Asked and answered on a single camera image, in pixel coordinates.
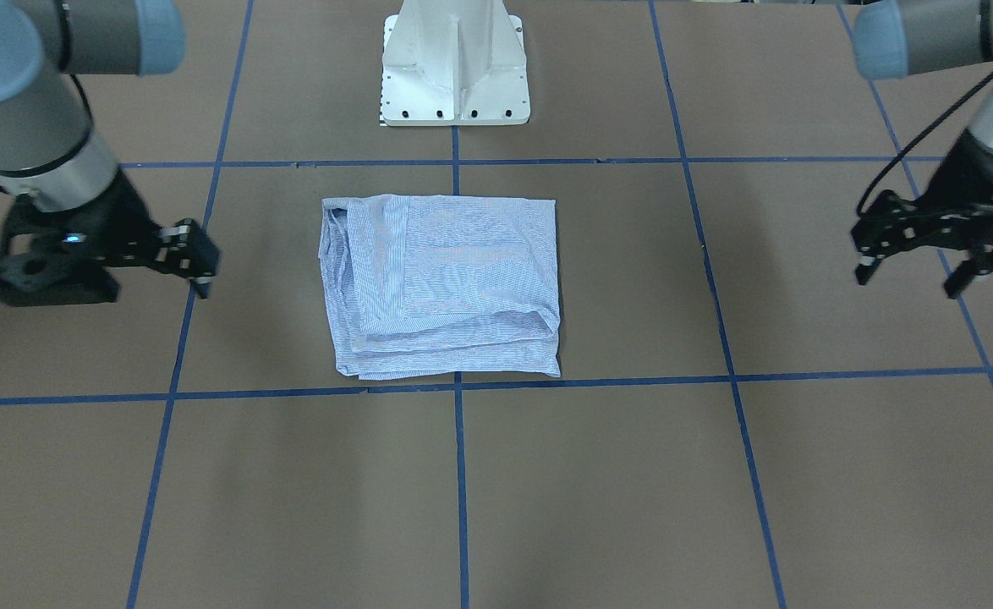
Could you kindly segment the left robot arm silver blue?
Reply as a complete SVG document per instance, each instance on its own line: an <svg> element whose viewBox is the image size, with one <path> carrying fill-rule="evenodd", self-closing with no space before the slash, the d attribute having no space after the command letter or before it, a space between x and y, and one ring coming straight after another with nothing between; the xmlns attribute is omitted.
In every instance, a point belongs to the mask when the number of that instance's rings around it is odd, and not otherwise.
<svg viewBox="0 0 993 609"><path fill-rule="evenodd" d="M853 59L865 80L902 80L993 63L993 1L878 1L853 24ZM944 292L957 299L976 278L993 273L993 69L961 104L984 92L983 103L929 183L913 200L872 181L851 230L860 255L853 275L867 285L881 263L917 248L962 251Z"/></svg>

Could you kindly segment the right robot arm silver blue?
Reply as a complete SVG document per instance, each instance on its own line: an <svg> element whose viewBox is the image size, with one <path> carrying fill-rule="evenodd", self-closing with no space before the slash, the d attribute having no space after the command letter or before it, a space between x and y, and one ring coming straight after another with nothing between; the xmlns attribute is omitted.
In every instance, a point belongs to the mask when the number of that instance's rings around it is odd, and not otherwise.
<svg viewBox="0 0 993 609"><path fill-rule="evenodd" d="M169 74L186 28L173 1L0 1L0 302L114 302L113 267L209 297L221 251L195 219L150 216L96 127L83 74Z"/></svg>

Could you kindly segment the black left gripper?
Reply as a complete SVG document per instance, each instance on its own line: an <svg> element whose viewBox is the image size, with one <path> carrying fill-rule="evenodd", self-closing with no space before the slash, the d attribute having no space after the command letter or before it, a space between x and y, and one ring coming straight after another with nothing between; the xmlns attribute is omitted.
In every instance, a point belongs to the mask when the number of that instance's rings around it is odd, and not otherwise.
<svg viewBox="0 0 993 609"><path fill-rule="evenodd" d="M959 299L973 281L993 274L993 150L963 131L919 198L883 190L859 213L851 238L859 286L893 255L925 246L970 250L942 284L949 299Z"/></svg>

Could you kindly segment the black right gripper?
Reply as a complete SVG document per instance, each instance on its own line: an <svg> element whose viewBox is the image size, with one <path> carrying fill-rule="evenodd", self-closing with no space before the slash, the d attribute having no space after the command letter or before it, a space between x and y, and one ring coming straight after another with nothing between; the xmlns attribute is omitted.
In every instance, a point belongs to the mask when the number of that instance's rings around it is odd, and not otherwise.
<svg viewBox="0 0 993 609"><path fill-rule="evenodd" d="M164 228L150 218L124 170L90 203L40 211L20 195L0 240L0 301L9 307L114 302L120 284L110 267L148 267L189 280L198 299L210 296L221 251L195 219Z"/></svg>

